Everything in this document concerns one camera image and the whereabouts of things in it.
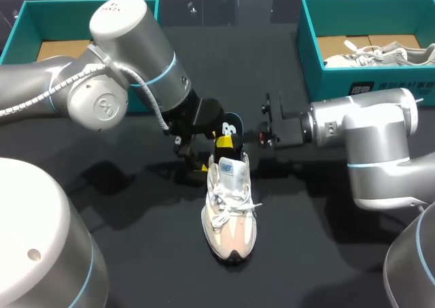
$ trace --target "sneaker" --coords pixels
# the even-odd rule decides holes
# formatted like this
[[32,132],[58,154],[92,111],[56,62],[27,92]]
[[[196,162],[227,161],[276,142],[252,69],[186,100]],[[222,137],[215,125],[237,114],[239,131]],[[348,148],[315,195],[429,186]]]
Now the sneaker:
[[350,67],[393,67],[400,65],[433,65],[435,63],[435,44],[426,49],[406,48],[393,42],[380,48],[365,46],[357,48],[346,40],[345,45],[355,54],[334,55],[324,61],[326,68]]
[[245,259],[257,236],[255,207],[251,197],[249,159],[209,159],[207,196],[201,212],[204,233],[213,252],[222,260]]

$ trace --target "robotic arm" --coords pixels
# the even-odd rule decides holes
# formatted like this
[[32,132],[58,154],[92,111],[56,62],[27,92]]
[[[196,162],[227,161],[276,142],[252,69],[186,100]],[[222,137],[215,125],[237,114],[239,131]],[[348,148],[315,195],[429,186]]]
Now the robotic arm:
[[103,131],[123,119],[132,84],[164,133],[179,136],[180,156],[194,135],[212,137],[223,109],[195,93],[144,0],[109,0],[90,19],[90,32],[94,44],[77,59],[0,66],[0,121],[57,112]]
[[434,202],[435,154],[410,159],[407,137],[417,130],[416,100],[404,88],[314,102],[307,112],[283,114],[268,97],[260,143],[276,150],[313,142],[345,146],[355,203],[382,210]]

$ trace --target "cardboard box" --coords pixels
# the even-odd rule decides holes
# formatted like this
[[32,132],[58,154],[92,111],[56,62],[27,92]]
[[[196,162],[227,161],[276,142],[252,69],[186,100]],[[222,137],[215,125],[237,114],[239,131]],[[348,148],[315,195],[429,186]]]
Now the cardboard box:
[[321,58],[326,60],[334,55],[353,54],[352,50],[345,45],[345,40],[351,41],[357,48],[370,46],[368,36],[320,36],[317,37]]
[[[92,39],[90,18],[106,1],[108,0],[24,1],[0,56],[0,64],[32,63],[51,54],[78,55],[83,50],[84,43],[59,41],[85,39],[89,44],[88,39]],[[159,0],[145,2],[159,21]],[[148,112],[133,89],[128,90],[128,112]]]
[[368,35],[376,46],[398,41],[427,48],[435,43],[434,21],[435,0],[302,0],[296,43],[310,100],[404,87],[424,98],[421,105],[434,106],[435,65],[325,68],[318,42]]
[[43,41],[36,61],[42,61],[52,56],[65,55],[78,58],[86,51],[90,40],[81,41]]

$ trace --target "teal box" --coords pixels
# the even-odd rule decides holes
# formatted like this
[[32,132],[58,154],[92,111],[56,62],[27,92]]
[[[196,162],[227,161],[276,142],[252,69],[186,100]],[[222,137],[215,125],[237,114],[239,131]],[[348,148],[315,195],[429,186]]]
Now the teal box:
[[[0,56],[0,64],[35,62],[42,41],[92,39],[90,18],[106,1],[108,0],[24,1]],[[157,21],[160,21],[158,0],[145,2]],[[131,88],[128,90],[128,112],[148,112]]]
[[398,34],[435,43],[435,0],[302,0],[296,44],[310,100],[403,87],[434,106],[435,65],[326,69],[316,39]]

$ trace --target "yellow part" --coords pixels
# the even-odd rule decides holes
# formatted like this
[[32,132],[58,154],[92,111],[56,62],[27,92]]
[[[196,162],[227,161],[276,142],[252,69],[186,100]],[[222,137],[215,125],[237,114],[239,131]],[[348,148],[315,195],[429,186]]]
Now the yellow part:
[[231,136],[221,136],[216,141],[218,148],[233,148]]

